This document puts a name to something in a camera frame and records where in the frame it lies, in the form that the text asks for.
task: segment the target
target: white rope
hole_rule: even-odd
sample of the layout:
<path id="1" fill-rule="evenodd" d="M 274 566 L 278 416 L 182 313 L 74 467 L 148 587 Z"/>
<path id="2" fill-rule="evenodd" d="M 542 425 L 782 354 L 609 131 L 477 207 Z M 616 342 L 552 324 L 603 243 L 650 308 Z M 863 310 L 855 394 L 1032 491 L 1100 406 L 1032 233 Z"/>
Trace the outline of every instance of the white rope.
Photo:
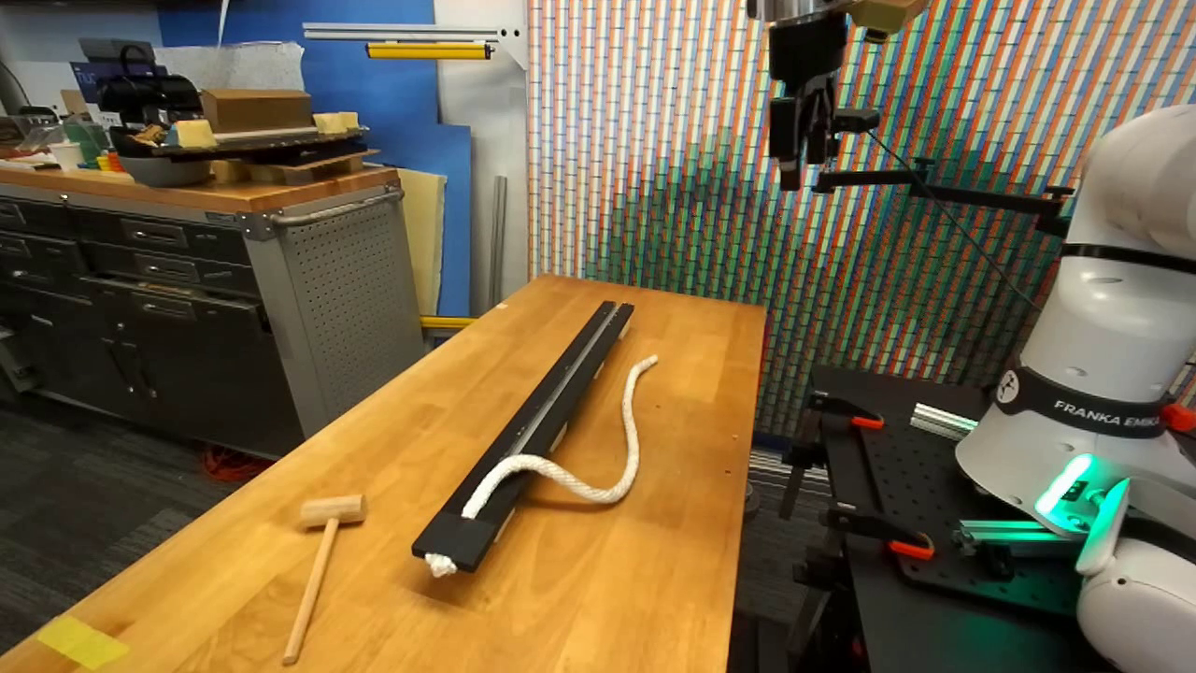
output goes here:
<path id="1" fill-rule="evenodd" d="M 493 464 L 493 472 L 477 481 L 477 491 L 470 495 L 470 501 L 461 509 L 465 521 L 477 521 L 477 511 L 486 509 L 486 501 L 493 497 L 493 491 L 507 479 L 507 475 L 520 475 L 520 472 L 536 472 L 542 479 L 552 479 L 562 481 L 567 495 L 592 501 L 592 504 L 616 504 L 633 495 L 637 487 L 637 475 L 640 475 L 640 429 L 637 429 L 637 384 L 640 376 L 657 362 L 657 354 L 647 354 L 640 360 L 633 370 L 629 370 L 629 384 L 626 384 L 626 433 L 629 433 L 629 464 L 626 464 L 626 475 L 599 491 L 583 479 L 574 479 L 572 472 L 564 472 L 562 464 L 552 461 L 542 461 L 542 455 L 506 455 L 501 464 Z M 427 555 L 422 556 L 427 568 L 442 580 L 442 577 L 454 577 L 455 566 L 454 556 L 445 555 Z"/>

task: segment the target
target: wooden mallet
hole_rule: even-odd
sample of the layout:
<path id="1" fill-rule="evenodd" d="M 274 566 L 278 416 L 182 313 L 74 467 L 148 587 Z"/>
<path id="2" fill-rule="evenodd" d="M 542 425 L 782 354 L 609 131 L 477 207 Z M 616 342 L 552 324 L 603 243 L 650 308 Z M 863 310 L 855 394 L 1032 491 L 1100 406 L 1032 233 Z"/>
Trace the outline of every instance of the wooden mallet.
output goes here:
<path id="1" fill-rule="evenodd" d="M 363 524 L 363 521 L 368 521 L 368 497 L 363 497 L 363 495 L 303 501 L 303 509 L 298 509 L 298 527 L 303 527 L 303 531 L 320 527 L 327 533 L 320 533 L 320 550 L 319 550 L 319 556 L 315 556 L 315 566 L 310 566 L 310 577 L 308 577 L 308 590 L 303 590 L 303 603 L 298 603 L 298 615 L 295 615 L 295 626 L 293 626 L 293 639 L 288 639 L 288 651 L 285 651 L 285 664 L 298 661 L 303 637 L 308 637 L 315 603 L 319 603 L 320 583 L 327 583 L 327 571 L 329 571 L 329 556 L 334 556 L 336 531 L 341 531 L 341 527 L 355 527 L 355 524 Z"/>

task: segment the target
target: colorful backdrop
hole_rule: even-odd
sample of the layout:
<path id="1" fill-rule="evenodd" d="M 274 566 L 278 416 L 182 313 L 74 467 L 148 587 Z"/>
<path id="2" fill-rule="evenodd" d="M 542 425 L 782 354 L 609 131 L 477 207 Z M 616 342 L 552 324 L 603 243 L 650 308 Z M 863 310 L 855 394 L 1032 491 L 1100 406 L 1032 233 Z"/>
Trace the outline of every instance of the colorful backdrop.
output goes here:
<path id="1" fill-rule="evenodd" d="M 900 186 L 782 193 L 766 30 L 743 0 L 531 0 L 531 49 L 531 276 L 770 308 L 761 429 L 797 425 L 822 362 L 987 384 L 1015 350 L 1057 238 Z M 1192 101 L 1192 57 L 1189 0 L 936 5 L 850 49 L 841 105 L 882 107 L 882 126 L 841 158 L 1078 186 L 1101 131 Z"/>

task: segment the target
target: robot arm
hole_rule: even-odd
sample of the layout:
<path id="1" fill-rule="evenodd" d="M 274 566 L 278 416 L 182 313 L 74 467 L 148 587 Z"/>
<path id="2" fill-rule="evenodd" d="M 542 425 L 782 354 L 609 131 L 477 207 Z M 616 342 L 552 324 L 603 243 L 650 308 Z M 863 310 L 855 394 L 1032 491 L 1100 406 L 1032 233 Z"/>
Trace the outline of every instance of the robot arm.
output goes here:
<path id="1" fill-rule="evenodd" d="M 1189 105 L 1100 142 L 1044 317 L 1001 376 L 999 405 L 958 450 L 987 495 L 1062 533 L 1089 533 L 1078 621 L 1119 669 L 1180 673 L 1196 657 L 1196 464 L 1159 423 L 1192 350 Z M 1186 542 L 1120 538 L 1128 504 Z"/>
<path id="2" fill-rule="evenodd" d="M 770 101 L 770 158 L 782 160 L 782 190 L 805 182 L 806 166 L 834 166 L 836 136 L 880 122 L 873 111 L 836 107 L 836 69 L 850 27 L 886 42 L 906 30 L 926 0 L 746 0 L 746 14 L 770 27 L 770 76 L 786 92 Z"/>
<path id="3" fill-rule="evenodd" d="M 1196 258 L 1196 107 L 1141 117 L 1091 155 L 1069 243 Z"/>
<path id="4" fill-rule="evenodd" d="M 1196 107 L 1162 107 L 1106 136 L 1079 186 L 1054 293 L 996 406 L 958 444 L 987 495 L 1062 533 L 1089 521 L 1044 504 L 1073 455 L 1101 495 L 1159 475 L 1196 497 L 1196 467 L 1159 411 L 1196 350 Z"/>

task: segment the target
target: metal cabinet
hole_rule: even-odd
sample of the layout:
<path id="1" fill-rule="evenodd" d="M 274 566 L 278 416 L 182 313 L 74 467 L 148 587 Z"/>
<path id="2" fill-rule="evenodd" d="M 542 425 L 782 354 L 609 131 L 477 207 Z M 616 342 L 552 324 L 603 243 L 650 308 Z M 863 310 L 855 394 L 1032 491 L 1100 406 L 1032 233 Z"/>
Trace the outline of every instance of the metal cabinet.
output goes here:
<path id="1" fill-rule="evenodd" d="M 36 394 L 262 455 L 422 354 L 394 190 L 212 216 L 0 186 L 0 324 Z"/>
<path id="2" fill-rule="evenodd" d="M 54 394 L 86 406 L 130 416 L 136 401 L 122 390 L 116 360 L 110 350 L 110 324 L 86 300 L 0 288 L 0 313 L 15 330 L 30 376 Z"/>
<path id="3" fill-rule="evenodd" d="M 255 303 L 89 280 L 138 416 L 216 444 L 288 452 L 298 416 Z"/>

